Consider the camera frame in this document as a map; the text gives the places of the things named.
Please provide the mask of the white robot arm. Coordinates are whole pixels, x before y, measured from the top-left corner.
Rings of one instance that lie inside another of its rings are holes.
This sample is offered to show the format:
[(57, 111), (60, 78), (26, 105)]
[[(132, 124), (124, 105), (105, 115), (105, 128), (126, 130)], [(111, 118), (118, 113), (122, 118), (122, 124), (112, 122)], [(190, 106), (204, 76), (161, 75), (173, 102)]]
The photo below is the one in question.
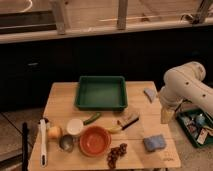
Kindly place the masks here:
[(168, 124), (184, 99), (191, 101), (213, 117), (213, 88), (203, 83), (206, 76), (199, 62), (173, 67), (164, 74), (164, 86), (158, 97), (162, 105), (161, 123)]

